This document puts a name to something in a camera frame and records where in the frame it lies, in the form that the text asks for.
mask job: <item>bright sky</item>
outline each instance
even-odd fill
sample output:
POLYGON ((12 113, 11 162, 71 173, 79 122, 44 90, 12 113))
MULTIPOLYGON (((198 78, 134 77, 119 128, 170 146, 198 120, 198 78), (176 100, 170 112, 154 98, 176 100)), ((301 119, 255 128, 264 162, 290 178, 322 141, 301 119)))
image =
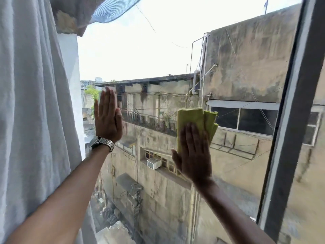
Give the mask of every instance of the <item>bright sky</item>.
MULTIPOLYGON (((113 22, 89 25, 78 38, 80 79, 131 80, 189 73, 194 40, 205 32, 263 15, 265 2, 141 0, 137 6, 156 32, 136 6, 113 22)), ((267 12, 300 2, 269 0, 267 12)), ((202 40, 194 43, 191 72, 198 65, 201 44, 202 40)))

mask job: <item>balcony railing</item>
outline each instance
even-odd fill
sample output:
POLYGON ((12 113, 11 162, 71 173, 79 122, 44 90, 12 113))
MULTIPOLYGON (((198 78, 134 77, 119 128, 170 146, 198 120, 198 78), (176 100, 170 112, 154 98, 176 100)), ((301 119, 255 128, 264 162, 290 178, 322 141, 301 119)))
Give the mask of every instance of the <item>balcony railing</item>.
POLYGON ((177 136, 177 123, 158 118, 152 115, 139 114, 132 111, 122 110, 123 121, 146 127, 171 136, 177 136))

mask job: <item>white air conditioner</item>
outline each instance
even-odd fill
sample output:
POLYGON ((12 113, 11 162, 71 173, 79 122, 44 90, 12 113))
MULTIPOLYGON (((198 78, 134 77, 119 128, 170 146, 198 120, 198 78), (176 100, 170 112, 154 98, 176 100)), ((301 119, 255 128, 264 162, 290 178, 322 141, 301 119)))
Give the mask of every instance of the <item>white air conditioner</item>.
POLYGON ((157 168, 159 168, 161 166, 161 164, 162 164, 162 161, 159 158, 152 157, 147 160, 147 166, 153 170, 156 170, 157 168))

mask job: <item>tree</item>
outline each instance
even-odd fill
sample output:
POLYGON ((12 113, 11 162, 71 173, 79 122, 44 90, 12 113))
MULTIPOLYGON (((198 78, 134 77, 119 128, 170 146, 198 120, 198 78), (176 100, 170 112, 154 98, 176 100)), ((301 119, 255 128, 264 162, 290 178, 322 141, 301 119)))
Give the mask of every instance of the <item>tree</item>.
POLYGON ((94 86, 88 85, 87 89, 84 91, 85 94, 91 94, 93 96, 93 100, 97 100, 100 95, 100 90, 97 90, 94 86))

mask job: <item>folded cloth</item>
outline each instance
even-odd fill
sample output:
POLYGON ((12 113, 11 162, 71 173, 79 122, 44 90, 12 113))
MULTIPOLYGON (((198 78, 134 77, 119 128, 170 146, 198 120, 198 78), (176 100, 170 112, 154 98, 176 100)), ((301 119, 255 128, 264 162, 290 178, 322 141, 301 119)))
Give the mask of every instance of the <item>folded cloth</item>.
POLYGON ((204 130, 208 133, 209 143, 211 143, 213 136, 218 128, 215 124, 217 112, 203 111, 202 108, 196 109, 180 109, 177 111, 177 152, 181 152, 180 131, 189 122, 195 123, 198 127, 199 133, 202 136, 204 130))

